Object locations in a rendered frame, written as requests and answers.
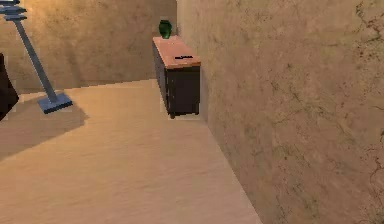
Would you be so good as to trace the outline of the dark cabinet with wooden top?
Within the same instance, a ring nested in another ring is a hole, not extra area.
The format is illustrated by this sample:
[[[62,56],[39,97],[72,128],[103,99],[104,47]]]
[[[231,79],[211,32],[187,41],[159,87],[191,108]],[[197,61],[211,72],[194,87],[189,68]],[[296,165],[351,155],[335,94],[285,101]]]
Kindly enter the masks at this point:
[[[165,109],[171,119],[178,115],[199,114],[201,60],[179,36],[154,37],[152,49],[156,80]],[[175,56],[192,59],[175,60]]]

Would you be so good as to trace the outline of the green vase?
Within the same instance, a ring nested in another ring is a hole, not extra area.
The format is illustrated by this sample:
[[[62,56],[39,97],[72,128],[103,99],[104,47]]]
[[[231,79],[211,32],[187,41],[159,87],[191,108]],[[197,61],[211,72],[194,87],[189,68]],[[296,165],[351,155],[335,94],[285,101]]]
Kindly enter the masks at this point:
[[[169,39],[172,34],[172,24],[169,20],[161,20],[159,22],[159,33],[163,39]]]

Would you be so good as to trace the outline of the blue floor lamp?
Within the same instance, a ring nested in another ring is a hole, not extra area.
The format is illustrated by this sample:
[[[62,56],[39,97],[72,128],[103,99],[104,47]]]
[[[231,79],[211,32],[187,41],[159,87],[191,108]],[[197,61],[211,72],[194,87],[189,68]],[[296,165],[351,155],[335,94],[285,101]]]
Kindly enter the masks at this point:
[[[35,49],[22,25],[22,21],[27,19],[25,13],[27,10],[19,6],[20,0],[0,0],[0,14],[7,22],[13,22],[16,30],[23,42],[28,53],[33,68],[39,78],[39,81],[47,95],[46,98],[40,99],[38,104],[44,114],[49,114],[60,109],[69,107],[73,104],[72,100],[65,94],[56,94],[52,87],[44,68],[35,52]]]

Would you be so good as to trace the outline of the dark brown furniture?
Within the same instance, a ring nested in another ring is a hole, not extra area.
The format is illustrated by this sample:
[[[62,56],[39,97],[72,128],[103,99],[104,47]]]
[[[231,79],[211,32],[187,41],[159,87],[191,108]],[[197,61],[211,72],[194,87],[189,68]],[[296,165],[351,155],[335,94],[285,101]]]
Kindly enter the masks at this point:
[[[18,101],[19,96],[6,71],[4,55],[0,53],[0,121],[11,111]]]

